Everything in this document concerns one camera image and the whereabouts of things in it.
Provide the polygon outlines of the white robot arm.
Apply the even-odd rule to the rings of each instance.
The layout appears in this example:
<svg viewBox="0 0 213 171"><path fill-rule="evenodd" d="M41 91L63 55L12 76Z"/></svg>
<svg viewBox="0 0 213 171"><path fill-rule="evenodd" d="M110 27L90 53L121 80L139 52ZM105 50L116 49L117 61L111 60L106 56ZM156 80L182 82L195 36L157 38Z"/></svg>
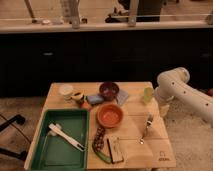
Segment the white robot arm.
<svg viewBox="0 0 213 171"><path fill-rule="evenodd" d="M163 105L178 98L213 126L213 98L189 86L189 80L189 71L184 67L161 72L157 77L158 86L154 90L155 99Z"/></svg>

